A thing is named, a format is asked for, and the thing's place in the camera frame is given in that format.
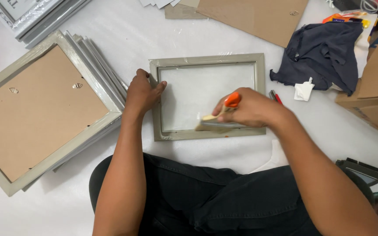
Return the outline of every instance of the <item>orange brush handle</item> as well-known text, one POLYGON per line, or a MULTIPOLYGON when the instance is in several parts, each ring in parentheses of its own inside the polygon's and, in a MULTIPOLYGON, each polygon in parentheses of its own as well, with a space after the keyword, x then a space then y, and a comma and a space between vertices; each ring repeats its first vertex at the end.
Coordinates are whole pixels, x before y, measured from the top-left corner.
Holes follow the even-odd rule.
POLYGON ((228 96, 224 101, 224 105, 228 108, 236 108, 239 106, 239 102, 242 98, 238 92, 234 92, 228 96))

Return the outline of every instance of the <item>hand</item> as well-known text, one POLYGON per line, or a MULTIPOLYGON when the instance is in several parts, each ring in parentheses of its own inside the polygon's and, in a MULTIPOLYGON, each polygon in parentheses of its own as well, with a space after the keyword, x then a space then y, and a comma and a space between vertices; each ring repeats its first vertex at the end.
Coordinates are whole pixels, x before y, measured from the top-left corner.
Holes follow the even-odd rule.
POLYGON ((166 81, 162 81, 156 88, 151 88, 148 78, 150 74, 143 69, 138 69, 128 88, 124 114, 131 114, 135 118, 144 117, 145 113, 160 99, 166 81))
MULTIPOLYGON (((226 112, 218 117, 219 122, 236 122, 249 127, 270 128, 278 126, 287 119, 295 119, 295 115, 285 106, 271 100, 251 88, 238 88, 241 101, 237 110, 226 112)), ((228 96, 223 97, 213 110, 212 115, 218 115, 228 96)))

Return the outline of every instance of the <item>black jeans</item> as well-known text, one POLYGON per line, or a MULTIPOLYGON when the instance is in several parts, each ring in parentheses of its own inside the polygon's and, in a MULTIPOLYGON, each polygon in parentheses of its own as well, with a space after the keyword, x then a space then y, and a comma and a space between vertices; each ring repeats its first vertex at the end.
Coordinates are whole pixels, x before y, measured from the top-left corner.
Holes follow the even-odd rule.
MULTIPOLYGON (((90 178, 93 209, 112 157, 90 178)), ((248 175, 144 153, 147 201, 139 235, 320 236, 289 166, 248 175)))

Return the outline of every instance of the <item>paintbrush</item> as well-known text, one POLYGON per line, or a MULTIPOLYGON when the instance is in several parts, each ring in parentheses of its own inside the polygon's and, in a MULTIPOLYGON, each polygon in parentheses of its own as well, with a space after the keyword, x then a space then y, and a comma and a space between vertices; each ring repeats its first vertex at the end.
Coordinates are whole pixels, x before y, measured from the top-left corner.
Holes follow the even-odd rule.
POLYGON ((240 100, 241 100, 241 97, 238 92, 234 92, 230 94, 227 97, 227 99, 224 101, 224 104, 220 113, 217 116, 213 116, 213 115, 203 116, 198 126, 196 126, 195 131, 213 131, 213 132, 222 134, 222 133, 230 131, 232 128, 236 126, 240 126, 237 123, 233 123, 233 122, 222 123, 222 122, 218 122, 217 120, 218 116, 226 112, 236 110, 237 107, 239 106, 240 100))

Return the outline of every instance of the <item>person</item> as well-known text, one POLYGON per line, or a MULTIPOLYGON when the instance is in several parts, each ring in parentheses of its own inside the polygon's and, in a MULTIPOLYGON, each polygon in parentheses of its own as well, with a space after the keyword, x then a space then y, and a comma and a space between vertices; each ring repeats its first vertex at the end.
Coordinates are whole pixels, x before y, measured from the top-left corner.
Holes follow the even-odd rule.
POLYGON ((238 109, 218 120, 267 124, 289 166, 241 175, 143 153, 144 114, 167 86, 151 88, 148 77, 137 70, 114 154, 90 178, 93 236, 378 235, 374 199, 332 163, 289 109, 250 88, 237 89, 238 109))

